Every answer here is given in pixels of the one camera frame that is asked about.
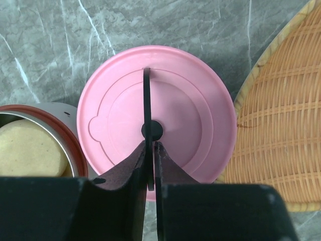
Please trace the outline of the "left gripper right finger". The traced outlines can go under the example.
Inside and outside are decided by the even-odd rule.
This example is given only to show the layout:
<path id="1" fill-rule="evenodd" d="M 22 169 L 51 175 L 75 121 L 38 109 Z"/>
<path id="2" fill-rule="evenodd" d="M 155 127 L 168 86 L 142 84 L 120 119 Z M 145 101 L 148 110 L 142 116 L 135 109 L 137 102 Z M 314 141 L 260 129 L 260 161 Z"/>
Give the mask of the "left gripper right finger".
<path id="1" fill-rule="evenodd" d="M 297 240 L 280 194 L 264 184 L 201 184 L 154 146 L 159 240 Z"/>

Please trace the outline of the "pink-white steel lunch container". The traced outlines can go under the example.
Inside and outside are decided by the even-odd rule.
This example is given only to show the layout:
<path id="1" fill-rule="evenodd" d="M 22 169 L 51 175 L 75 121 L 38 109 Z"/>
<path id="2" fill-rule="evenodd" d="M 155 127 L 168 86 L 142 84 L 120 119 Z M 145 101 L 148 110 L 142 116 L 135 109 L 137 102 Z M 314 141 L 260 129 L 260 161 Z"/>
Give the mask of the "pink-white steel lunch container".
<path id="1" fill-rule="evenodd" d="M 76 107 L 59 102 L 2 105 L 1 125 L 28 119 L 41 126 L 62 148 L 70 175 L 87 178 L 88 165 L 78 140 L 76 114 Z"/>

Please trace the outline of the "beige bun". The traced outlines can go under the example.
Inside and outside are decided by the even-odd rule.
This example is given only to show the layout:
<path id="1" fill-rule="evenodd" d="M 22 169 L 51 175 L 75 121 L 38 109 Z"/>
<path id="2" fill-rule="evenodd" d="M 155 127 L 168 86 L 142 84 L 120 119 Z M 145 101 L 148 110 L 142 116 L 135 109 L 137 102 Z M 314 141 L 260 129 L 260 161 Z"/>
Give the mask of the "beige bun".
<path id="1" fill-rule="evenodd" d="M 38 124 L 23 119 L 1 127 L 1 176 L 59 177 L 67 166 L 60 145 Z"/>

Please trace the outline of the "pink round lid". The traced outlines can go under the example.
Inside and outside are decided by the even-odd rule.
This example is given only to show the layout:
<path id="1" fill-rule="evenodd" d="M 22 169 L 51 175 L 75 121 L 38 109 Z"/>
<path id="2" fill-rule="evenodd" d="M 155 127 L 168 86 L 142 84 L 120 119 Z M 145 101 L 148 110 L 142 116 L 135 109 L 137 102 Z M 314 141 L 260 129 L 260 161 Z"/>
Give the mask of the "pink round lid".
<path id="1" fill-rule="evenodd" d="M 151 118 L 169 157 L 200 183 L 213 183 L 236 141 L 236 114 L 220 77 L 202 60 L 167 46 L 131 48 L 90 77 L 77 108 L 84 155 L 101 175 L 143 141 L 143 71 L 150 69 Z"/>

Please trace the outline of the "woven bamboo triangular tray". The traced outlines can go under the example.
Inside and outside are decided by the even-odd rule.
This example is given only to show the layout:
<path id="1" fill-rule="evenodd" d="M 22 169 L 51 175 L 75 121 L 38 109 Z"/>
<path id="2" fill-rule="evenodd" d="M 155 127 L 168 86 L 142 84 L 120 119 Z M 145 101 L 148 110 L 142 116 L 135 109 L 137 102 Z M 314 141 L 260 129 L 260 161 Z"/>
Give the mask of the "woven bamboo triangular tray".
<path id="1" fill-rule="evenodd" d="M 320 1 L 278 33 L 239 90 L 237 141 L 218 178 L 274 187 L 290 212 L 320 210 Z"/>

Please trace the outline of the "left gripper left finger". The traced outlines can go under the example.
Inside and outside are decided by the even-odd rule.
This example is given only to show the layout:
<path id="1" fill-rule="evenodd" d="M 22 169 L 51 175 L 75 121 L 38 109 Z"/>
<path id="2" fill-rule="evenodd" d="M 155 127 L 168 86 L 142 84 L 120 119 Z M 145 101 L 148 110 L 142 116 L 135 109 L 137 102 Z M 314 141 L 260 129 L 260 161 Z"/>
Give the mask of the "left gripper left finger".
<path id="1" fill-rule="evenodd" d="M 2 177 L 1 240 L 142 240 L 144 154 L 141 143 L 94 180 Z"/>

